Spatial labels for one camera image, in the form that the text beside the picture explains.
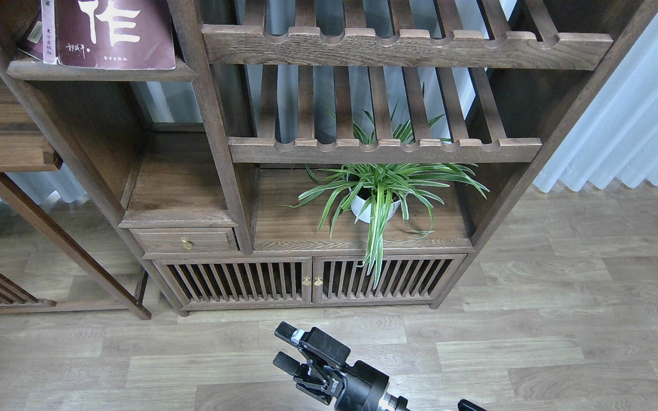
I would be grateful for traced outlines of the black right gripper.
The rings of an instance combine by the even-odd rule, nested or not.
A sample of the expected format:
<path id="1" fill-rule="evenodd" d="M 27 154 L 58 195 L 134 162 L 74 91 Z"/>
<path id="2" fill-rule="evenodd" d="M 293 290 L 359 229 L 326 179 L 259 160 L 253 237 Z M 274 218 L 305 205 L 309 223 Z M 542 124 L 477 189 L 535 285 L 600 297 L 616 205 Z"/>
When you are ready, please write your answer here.
<path id="1" fill-rule="evenodd" d="M 301 364 L 279 352 L 272 364 L 294 377 L 296 388 L 323 404 L 336 401 L 336 410 L 389 410 L 389 377 L 362 361 L 346 362 L 350 349 L 313 327 L 306 332 L 282 321 L 274 335 L 295 346 L 306 358 Z"/>

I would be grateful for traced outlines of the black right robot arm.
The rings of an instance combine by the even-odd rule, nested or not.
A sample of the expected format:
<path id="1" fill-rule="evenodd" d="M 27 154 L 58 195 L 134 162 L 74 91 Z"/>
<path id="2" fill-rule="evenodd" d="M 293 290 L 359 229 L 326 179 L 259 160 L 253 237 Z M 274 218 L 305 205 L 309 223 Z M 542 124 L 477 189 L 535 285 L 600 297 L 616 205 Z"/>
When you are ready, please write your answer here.
<path id="1" fill-rule="evenodd" d="M 407 410 L 408 400 L 387 393 L 389 376 L 366 364 L 346 362 L 350 348 L 317 327 L 310 331 L 282 321 L 275 335 L 294 346 L 306 363 L 279 352 L 272 363 L 287 372 L 296 388 L 336 410 Z"/>

